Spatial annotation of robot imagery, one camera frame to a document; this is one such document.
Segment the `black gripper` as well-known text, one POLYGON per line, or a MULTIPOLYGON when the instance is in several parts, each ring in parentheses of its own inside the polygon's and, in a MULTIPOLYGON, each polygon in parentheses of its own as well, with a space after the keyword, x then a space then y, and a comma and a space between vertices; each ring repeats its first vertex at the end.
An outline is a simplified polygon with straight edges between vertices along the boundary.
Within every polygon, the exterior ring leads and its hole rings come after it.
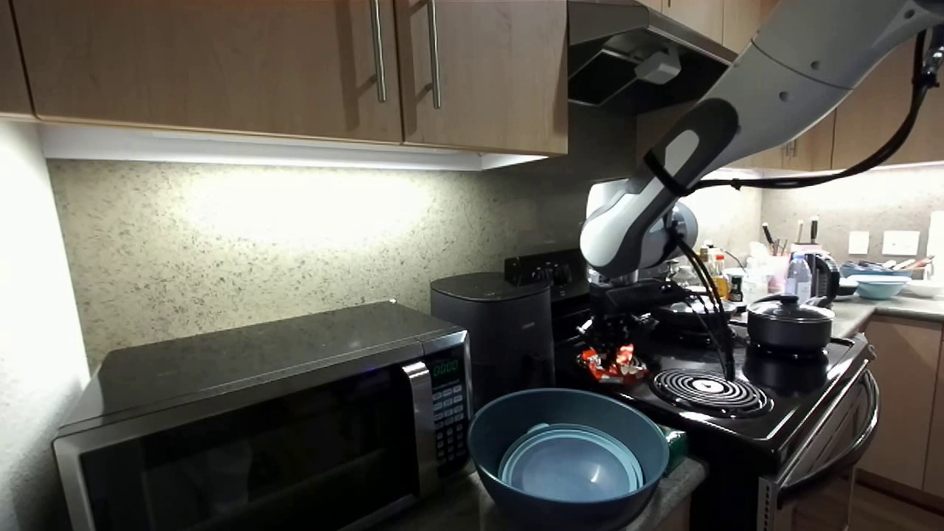
POLYGON ((647 283, 592 283, 589 311, 592 321, 588 340, 592 346, 618 346, 638 337, 638 324, 647 314, 685 302, 686 293, 673 280, 647 283))

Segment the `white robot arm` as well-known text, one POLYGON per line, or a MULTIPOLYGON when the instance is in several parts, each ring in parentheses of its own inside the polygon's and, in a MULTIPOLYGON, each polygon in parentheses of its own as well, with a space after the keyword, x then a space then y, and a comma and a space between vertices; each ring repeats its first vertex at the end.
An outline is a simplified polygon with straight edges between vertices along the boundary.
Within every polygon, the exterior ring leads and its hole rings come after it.
MULTIPOLYGON (((716 82, 644 155, 644 188, 592 184, 577 249, 604 314, 647 314, 673 299, 664 267, 682 250, 677 202, 708 188, 710 172, 778 149, 828 112, 902 41, 913 41, 912 100, 902 125, 871 157, 831 178, 887 162, 908 138, 937 63, 928 39, 944 0, 784 0, 716 82)), ((772 178, 772 188, 831 180, 772 178)))

